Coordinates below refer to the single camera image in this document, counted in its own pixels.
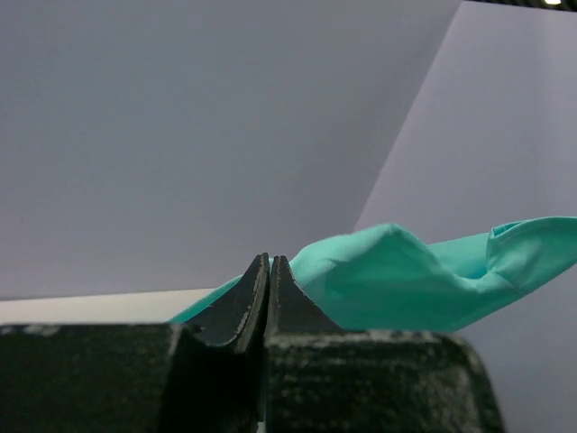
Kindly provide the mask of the mint green t-shirt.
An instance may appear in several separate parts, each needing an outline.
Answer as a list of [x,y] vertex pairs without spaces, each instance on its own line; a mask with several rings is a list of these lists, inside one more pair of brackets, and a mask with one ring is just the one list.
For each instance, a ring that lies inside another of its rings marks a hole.
[[289,267],[298,287],[344,329],[455,332],[575,263],[575,217],[550,216],[435,244],[381,224],[310,244]]

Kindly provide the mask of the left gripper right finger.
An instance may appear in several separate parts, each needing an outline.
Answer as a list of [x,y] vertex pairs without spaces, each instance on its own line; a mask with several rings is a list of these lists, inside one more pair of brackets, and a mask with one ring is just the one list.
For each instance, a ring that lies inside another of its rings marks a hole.
[[271,266],[265,427],[269,432],[501,432],[479,356],[454,335],[346,331]]

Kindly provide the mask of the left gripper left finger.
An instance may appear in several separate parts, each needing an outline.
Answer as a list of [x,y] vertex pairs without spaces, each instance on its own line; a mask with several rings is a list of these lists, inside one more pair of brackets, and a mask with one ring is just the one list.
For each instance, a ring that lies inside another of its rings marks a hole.
[[181,323],[2,327],[2,431],[255,431],[269,271]]

